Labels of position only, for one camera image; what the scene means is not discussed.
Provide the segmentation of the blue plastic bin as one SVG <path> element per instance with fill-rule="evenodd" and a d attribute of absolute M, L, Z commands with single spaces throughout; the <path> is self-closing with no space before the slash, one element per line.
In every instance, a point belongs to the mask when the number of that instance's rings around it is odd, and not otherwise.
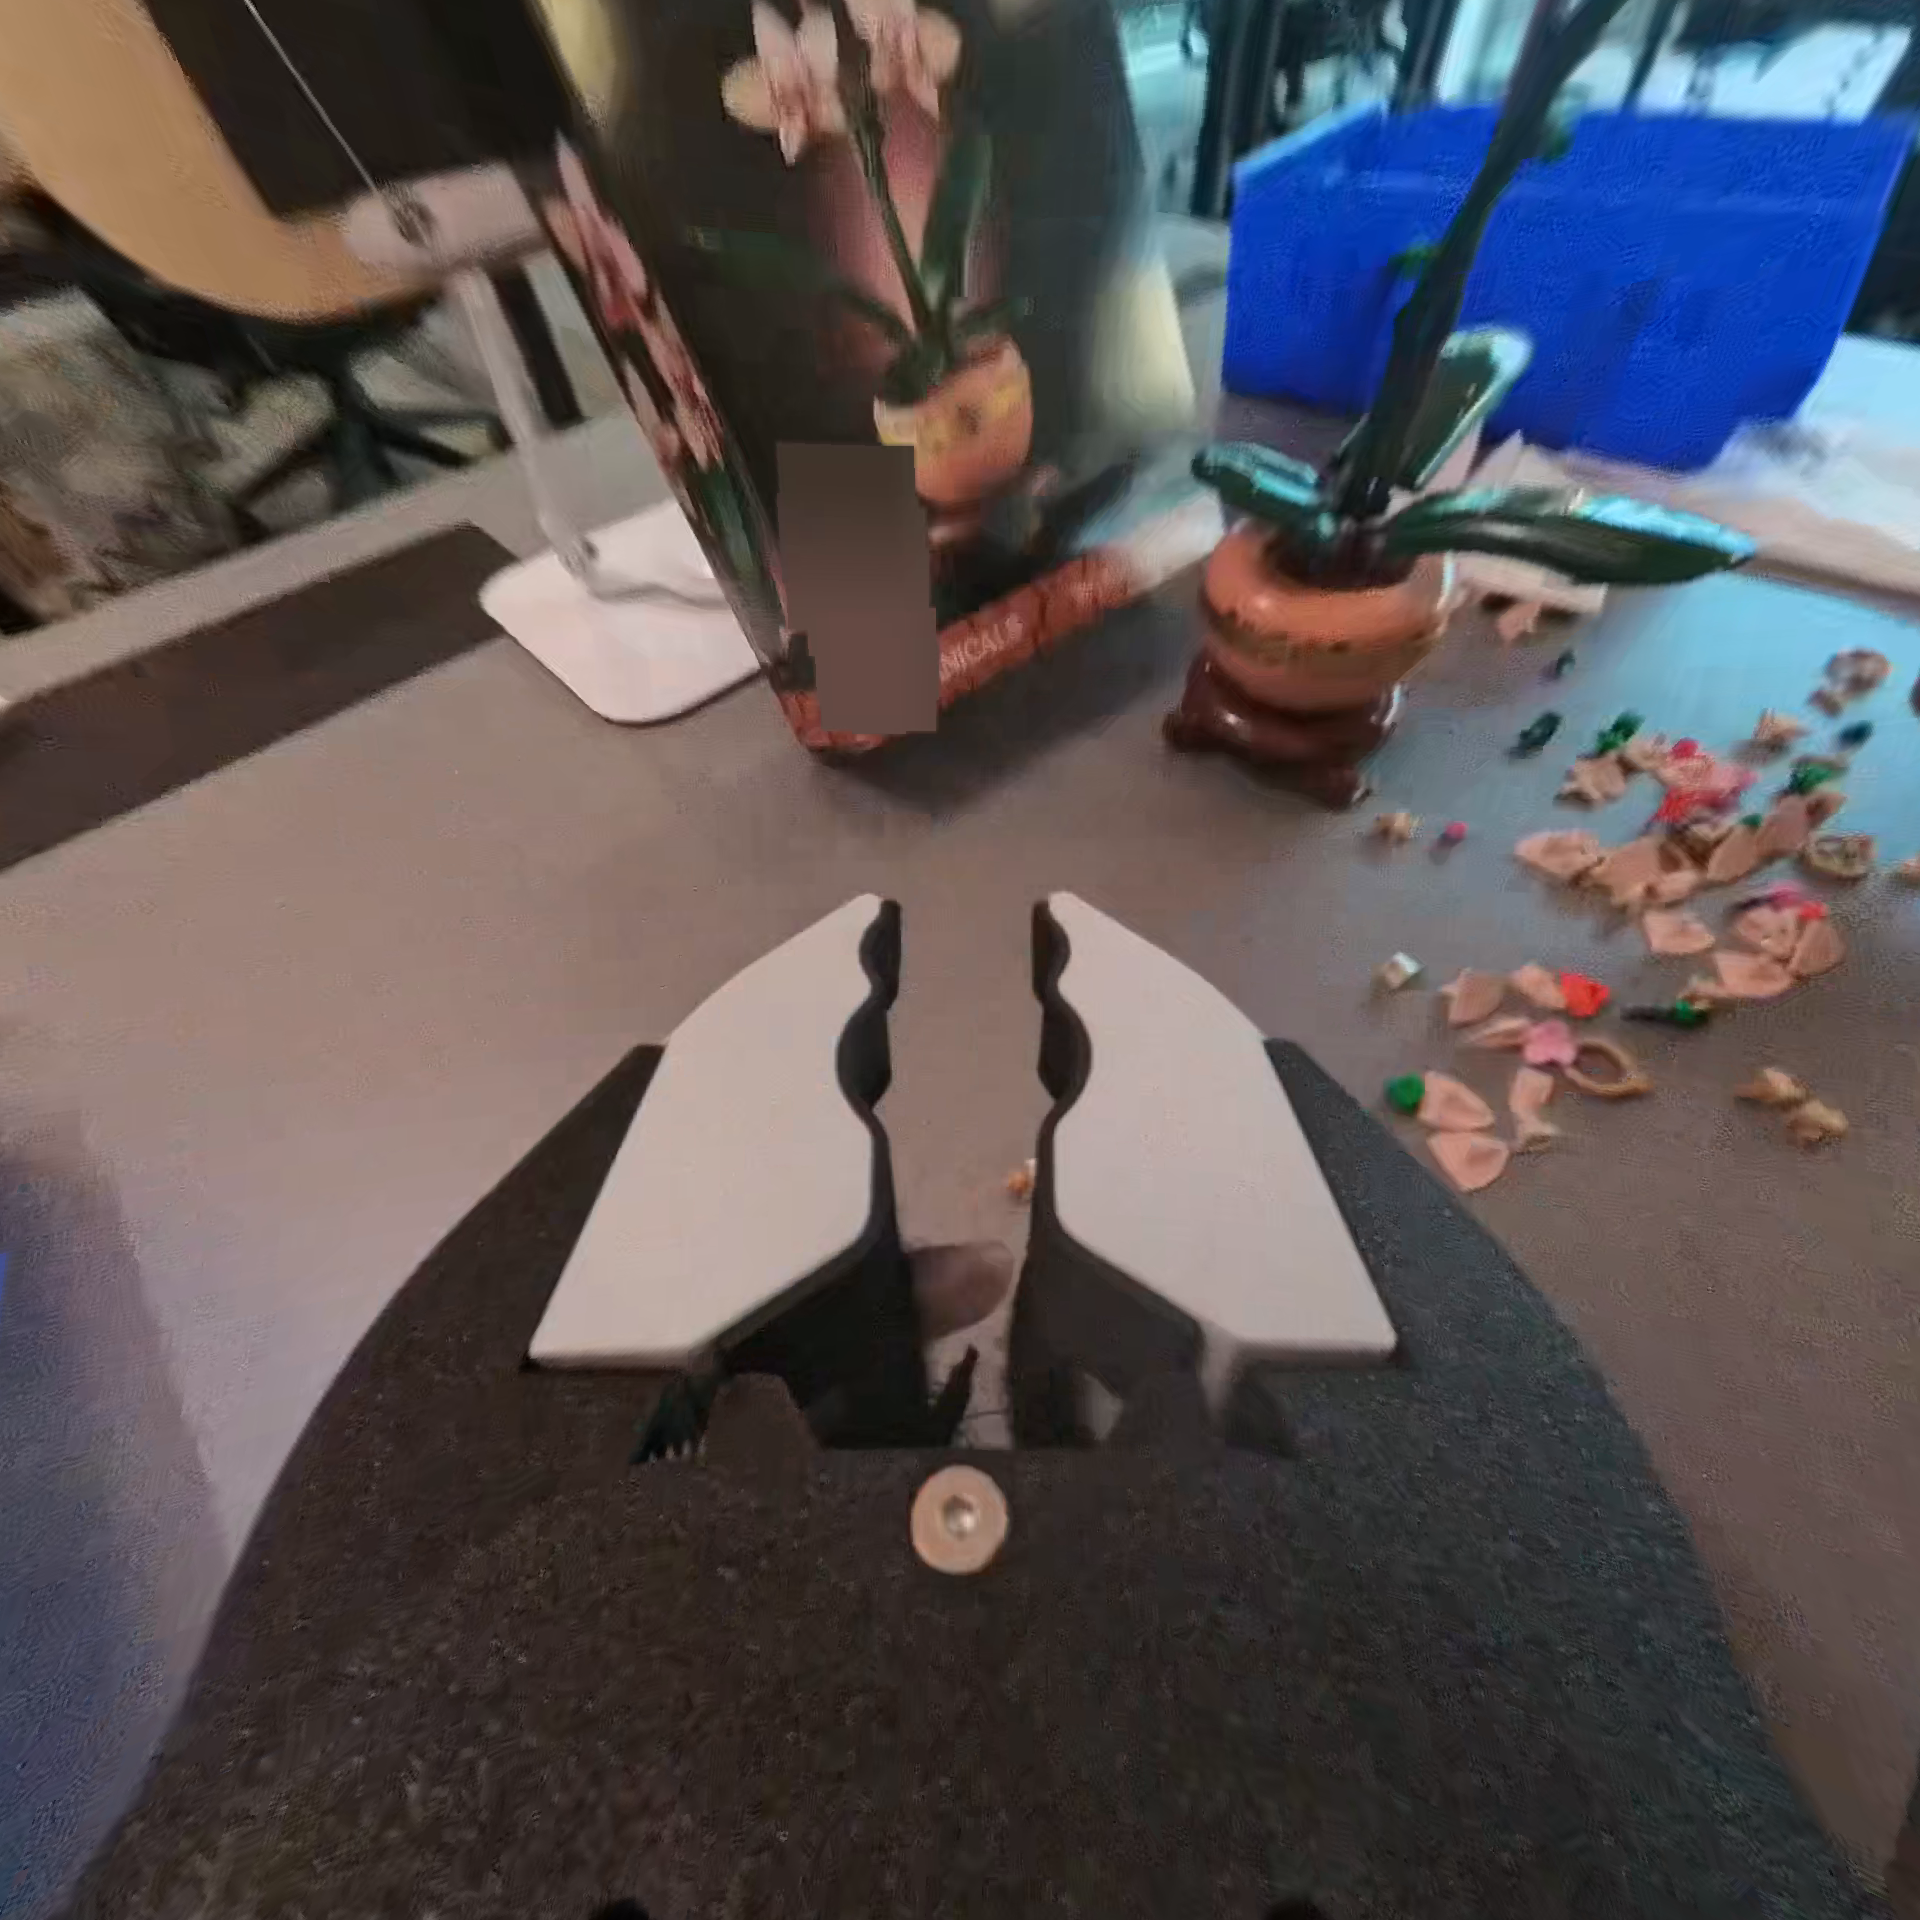
<path fill-rule="evenodd" d="M 1498 108 L 1324 116 L 1235 172 L 1220 386 L 1355 416 L 1411 254 L 1476 178 Z M 1507 188 L 1458 328 L 1532 338 L 1487 436 L 1669 472 L 1789 419 L 1823 376 L 1913 150 L 1862 121 L 1586 113 Z"/>

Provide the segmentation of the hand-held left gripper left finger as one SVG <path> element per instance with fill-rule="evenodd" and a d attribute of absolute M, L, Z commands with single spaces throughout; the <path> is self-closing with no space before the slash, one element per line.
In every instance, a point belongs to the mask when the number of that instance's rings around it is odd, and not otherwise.
<path fill-rule="evenodd" d="M 894 1252 L 879 1107 L 900 958 L 900 905 L 852 896 L 673 1028 L 531 1364 L 687 1369 Z"/>

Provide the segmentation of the pile of loose brick pieces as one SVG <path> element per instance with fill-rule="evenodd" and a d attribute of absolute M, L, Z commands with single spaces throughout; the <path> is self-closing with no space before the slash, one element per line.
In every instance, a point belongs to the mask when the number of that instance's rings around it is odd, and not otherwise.
<path fill-rule="evenodd" d="M 1629 960 L 1665 971 L 1641 998 L 1629 982 L 1540 962 L 1466 968 L 1436 987 L 1451 1043 L 1510 1065 L 1501 1114 L 1458 1075 L 1421 1070 L 1425 1110 L 1405 1121 L 1453 1188 L 1478 1193 L 1513 1160 L 1548 1150 L 1564 1134 L 1557 1100 L 1652 1097 L 1634 1028 L 1695 1035 L 1806 995 L 1849 962 L 1849 896 L 1879 882 L 1916 896 L 1916 857 L 1885 864 L 1879 836 L 1844 821 L 1860 754 L 1889 739 L 1877 702 L 1894 666 L 1884 645 L 1841 648 L 1799 705 L 1763 708 L 1731 740 L 1647 726 L 1638 708 L 1605 718 L 1557 792 L 1565 821 L 1524 835 L 1510 857 L 1554 901 L 1605 923 Z M 1605 982 L 1612 1006 L 1567 1020 L 1559 971 Z M 1580 1033 L 1622 1045 L 1650 1093 L 1573 1090 L 1562 1068 Z"/>

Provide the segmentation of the brick orchid in pink pot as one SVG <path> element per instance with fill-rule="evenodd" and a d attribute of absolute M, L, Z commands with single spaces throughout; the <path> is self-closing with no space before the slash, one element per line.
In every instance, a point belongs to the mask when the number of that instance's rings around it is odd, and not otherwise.
<path fill-rule="evenodd" d="M 1485 229 L 1522 165 L 1551 153 L 1562 89 L 1621 12 L 1574 5 L 1517 62 L 1476 178 L 1419 261 L 1377 396 L 1331 466 L 1253 442 L 1194 456 L 1225 531 L 1203 566 L 1170 747 L 1239 757 L 1347 810 L 1369 794 L 1364 762 L 1396 726 L 1407 676 L 1450 629 L 1453 557 L 1601 587 L 1685 586 L 1753 561 L 1753 537 L 1631 497 L 1433 486 L 1532 358 L 1517 330 L 1457 328 Z"/>

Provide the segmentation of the yellow round table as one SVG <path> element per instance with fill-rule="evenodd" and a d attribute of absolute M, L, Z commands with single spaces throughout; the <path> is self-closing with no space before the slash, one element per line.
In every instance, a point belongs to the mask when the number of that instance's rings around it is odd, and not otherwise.
<path fill-rule="evenodd" d="M 2 5 L 4 185 L 31 185 L 143 275 L 239 316 L 319 323 L 429 296 L 333 220 L 273 216 L 137 2 Z"/>

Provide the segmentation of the black desk mat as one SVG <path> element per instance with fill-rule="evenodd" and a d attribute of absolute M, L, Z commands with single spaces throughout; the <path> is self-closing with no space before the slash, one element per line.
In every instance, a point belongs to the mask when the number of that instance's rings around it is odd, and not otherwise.
<path fill-rule="evenodd" d="M 492 642 L 479 592 L 507 564 L 454 525 L 9 706 L 2 869 Z"/>

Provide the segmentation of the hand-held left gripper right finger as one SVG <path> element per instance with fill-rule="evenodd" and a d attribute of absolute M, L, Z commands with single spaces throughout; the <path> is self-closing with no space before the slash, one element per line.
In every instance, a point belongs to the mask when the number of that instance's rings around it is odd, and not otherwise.
<path fill-rule="evenodd" d="M 1371 1369 L 1398 1334 L 1257 1024 L 1082 896 L 1036 905 L 1038 1307 L 1110 1392 Z"/>

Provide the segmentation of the white monitor stand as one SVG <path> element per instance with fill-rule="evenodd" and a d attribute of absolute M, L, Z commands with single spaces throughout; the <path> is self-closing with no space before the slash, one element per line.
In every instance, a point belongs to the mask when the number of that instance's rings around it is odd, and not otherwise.
<path fill-rule="evenodd" d="M 754 681 L 761 662 L 687 518 L 652 508 L 587 531 L 495 275 L 539 245 L 535 206 L 510 168 L 377 180 L 340 212 L 348 250 L 385 269 L 444 280 L 478 348 L 495 411 L 533 498 L 546 552 L 499 572 L 482 610 L 583 706 L 621 726 L 657 726 Z"/>

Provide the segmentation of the orchid set box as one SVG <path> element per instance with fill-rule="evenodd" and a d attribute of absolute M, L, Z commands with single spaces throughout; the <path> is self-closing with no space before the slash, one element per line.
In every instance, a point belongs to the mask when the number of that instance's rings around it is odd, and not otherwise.
<path fill-rule="evenodd" d="M 910 473 L 938 715 L 1194 564 L 1195 389 L 1116 5 L 541 5 L 535 178 L 795 740 L 851 762 L 779 556 L 781 449 Z"/>

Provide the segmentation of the black office chair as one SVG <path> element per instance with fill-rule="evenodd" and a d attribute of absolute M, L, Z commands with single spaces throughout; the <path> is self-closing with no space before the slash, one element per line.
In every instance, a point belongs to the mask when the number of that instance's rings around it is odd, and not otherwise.
<path fill-rule="evenodd" d="M 445 472 L 473 464 L 471 453 L 444 442 L 447 430 L 479 432 L 489 453 L 503 453 L 510 436 L 486 405 L 402 406 L 377 401 L 365 385 L 364 364 L 419 337 L 436 305 L 436 296 L 410 296 L 333 320 L 275 320 L 187 300 L 187 313 L 222 350 L 213 365 L 229 377 L 233 396 L 295 377 L 316 382 L 324 401 L 322 419 L 275 461 L 225 486 L 225 500 L 246 517 L 301 473 L 319 473 L 337 512 L 361 508 L 401 486 L 398 460 Z"/>

